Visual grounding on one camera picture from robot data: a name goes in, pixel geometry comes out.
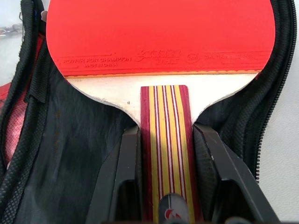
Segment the black and red paddle case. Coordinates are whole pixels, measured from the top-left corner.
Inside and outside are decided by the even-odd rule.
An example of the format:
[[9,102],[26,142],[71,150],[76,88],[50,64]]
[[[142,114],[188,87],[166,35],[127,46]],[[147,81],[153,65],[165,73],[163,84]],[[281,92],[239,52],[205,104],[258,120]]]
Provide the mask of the black and red paddle case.
[[[272,0],[278,36],[261,76],[198,118],[253,176],[266,165],[263,137],[299,52],[296,1]],[[85,224],[98,173],[134,123],[63,80],[46,49],[41,9],[41,0],[21,0],[20,59],[0,97],[0,224]]]

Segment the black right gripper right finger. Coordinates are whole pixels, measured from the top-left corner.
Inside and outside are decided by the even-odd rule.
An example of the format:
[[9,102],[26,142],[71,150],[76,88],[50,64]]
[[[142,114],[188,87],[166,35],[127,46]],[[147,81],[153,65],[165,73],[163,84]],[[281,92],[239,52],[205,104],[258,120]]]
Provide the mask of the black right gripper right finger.
[[201,209],[212,223],[279,223],[245,162],[211,127],[193,126],[196,172]]

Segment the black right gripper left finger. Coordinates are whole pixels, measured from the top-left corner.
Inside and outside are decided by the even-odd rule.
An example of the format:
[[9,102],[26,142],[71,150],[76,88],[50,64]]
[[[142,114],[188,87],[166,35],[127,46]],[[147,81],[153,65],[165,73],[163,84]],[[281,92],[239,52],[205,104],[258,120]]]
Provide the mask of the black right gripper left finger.
[[85,224],[134,223],[142,219],[140,129],[126,129],[102,164]]

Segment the metal zipper pull keychain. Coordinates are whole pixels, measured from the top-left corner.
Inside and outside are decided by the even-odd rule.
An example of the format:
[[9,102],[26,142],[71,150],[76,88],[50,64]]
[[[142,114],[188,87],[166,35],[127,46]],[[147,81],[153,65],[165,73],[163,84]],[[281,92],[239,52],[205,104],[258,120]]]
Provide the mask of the metal zipper pull keychain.
[[13,24],[12,26],[9,27],[8,26],[0,27],[0,37],[22,34],[22,31],[23,31],[23,25],[21,23]]

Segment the red table tennis paddle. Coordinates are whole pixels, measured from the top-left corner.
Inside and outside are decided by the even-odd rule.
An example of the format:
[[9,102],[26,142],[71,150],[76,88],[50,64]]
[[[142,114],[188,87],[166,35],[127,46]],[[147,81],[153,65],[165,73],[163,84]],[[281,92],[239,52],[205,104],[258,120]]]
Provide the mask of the red table tennis paddle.
[[139,126],[144,217],[200,221],[192,126],[268,63],[271,0],[50,0],[46,36],[73,87]]

